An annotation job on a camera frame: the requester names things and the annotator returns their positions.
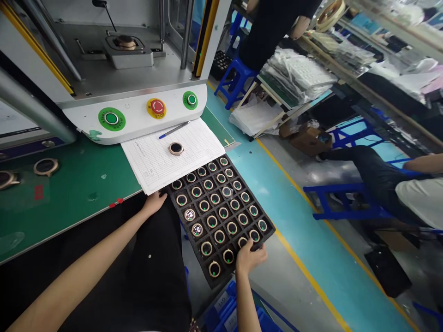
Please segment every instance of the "machine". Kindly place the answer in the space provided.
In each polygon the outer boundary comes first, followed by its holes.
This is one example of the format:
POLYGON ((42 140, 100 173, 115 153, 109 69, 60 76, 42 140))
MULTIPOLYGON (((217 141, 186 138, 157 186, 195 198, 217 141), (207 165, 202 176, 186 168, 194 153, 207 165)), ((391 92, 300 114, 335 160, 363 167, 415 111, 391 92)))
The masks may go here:
POLYGON ((67 119, 98 144, 124 142, 202 114, 229 5, 207 0, 193 20, 194 0, 1 0, 0 66, 59 128, 67 119))

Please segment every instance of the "white shirt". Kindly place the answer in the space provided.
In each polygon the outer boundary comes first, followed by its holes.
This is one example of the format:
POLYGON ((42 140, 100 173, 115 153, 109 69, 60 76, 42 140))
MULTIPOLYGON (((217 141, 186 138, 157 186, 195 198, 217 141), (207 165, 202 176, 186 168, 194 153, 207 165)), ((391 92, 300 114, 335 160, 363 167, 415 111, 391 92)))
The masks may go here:
POLYGON ((425 223, 443 230, 443 178, 403 181, 395 187, 395 192, 425 223))

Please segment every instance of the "red stop button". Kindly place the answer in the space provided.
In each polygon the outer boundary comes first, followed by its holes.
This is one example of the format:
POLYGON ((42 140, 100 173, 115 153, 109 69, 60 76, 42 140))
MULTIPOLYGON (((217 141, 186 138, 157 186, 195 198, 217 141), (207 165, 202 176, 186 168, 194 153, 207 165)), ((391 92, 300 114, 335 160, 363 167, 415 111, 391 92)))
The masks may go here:
POLYGON ((163 114, 165 112, 165 104, 160 99, 151 101, 151 109, 155 114, 163 114))

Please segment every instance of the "white control panel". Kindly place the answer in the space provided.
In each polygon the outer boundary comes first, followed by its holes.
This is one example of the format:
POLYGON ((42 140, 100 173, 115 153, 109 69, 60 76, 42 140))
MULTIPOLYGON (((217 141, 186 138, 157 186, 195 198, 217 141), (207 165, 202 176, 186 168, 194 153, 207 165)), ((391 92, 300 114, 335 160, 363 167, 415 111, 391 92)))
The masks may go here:
POLYGON ((208 91, 203 83, 66 108, 63 113, 92 141, 111 145, 197 119, 203 113, 207 98, 208 91))

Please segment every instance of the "blue pen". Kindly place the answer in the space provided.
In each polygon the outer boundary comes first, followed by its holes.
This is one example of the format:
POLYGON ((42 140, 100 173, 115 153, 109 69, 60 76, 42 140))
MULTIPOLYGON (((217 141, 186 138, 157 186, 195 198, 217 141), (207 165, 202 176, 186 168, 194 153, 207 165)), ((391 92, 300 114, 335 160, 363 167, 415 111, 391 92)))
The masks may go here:
POLYGON ((175 127, 174 129, 172 129, 172 130, 168 131, 167 133, 161 135, 158 139, 165 138, 167 135, 172 134, 174 131, 180 129, 181 127, 186 126, 188 123, 190 123, 190 121, 187 121, 187 122, 185 122, 185 123, 182 123, 181 125, 178 125, 178 126, 175 127))

